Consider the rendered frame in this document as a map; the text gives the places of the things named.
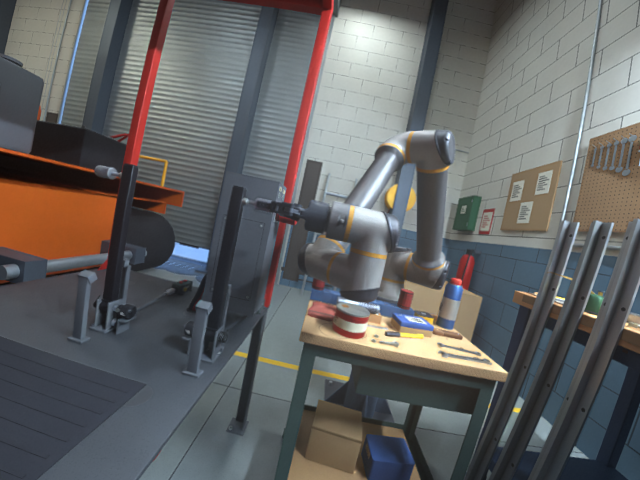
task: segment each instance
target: robotic arm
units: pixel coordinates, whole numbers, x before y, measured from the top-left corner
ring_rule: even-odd
[[[345,298],[397,301],[405,280],[440,289],[449,267],[442,253],[442,235],[447,170],[454,152],[455,141],[449,131],[402,133],[378,147],[371,167],[345,203],[312,201],[304,209],[269,202],[258,208],[302,218],[307,230],[324,233],[300,251],[300,269],[338,287]],[[401,225],[393,215],[371,210],[388,180],[404,163],[415,163],[418,173],[415,253],[396,246]],[[351,245],[348,253],[347,244]]]

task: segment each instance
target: yellow disc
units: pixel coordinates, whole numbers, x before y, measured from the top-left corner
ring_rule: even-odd
[[[393,185],[384,196],[384,203],[389,210],[393,208],[393,202],[396,200],[396,191],[398,190],[398,185]],[[407,202],[407,212],[413,208],[416,204],[416,192],[412,188],[409,193],[409,201]]]

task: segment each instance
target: fire extinguisher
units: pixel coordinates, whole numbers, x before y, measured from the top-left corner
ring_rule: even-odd
[[[458,264],[458,271],[456,272],[456,278],[462,280],[462,288],[469,290],[469,284],[471,283],[471,276],[473,275],[473,266],[476,264],[476,259],[473,257],[475,250],[467,250]]]

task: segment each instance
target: red cap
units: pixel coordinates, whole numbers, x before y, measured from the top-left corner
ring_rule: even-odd
[[[322,280],[318,280],[317,278],[314,278],[313,282],[311,283],[311,287],[314,290],[324,290],[324,282]]]
[[[403,288],[400,290],[400,298],[398,298],[398,306],[408,310],[411,308],[411,302],[413,301],[413,292]]]

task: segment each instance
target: concrete floor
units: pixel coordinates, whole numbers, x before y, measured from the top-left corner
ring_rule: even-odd
[[[155,270],[153,275],[172,274]],[[309,292],[278,286],[269,311],[261,357],[297,366],[299,341]],[[239,349],[248,351],[248,340]],[[142,480],[272,480],[280,442],[296,380],[292,368],[260,363],[254,385],[249,426],[243,437],[226,432],[235,417],[245,359],[234,356],[190,414],[176,429]],[[315,369],[348,376],[351,366],[318,359]],[[306,403],[324,398],[327,379],[314,375]],[[407,405],[390,402],[396,422],[402,423]],[[510,425],[515,421],[513,414]],[[470,416],[424,408],[417,432],[434,480],[448,480],[453,472]],[[544,440],[534,435],[531,449]]]

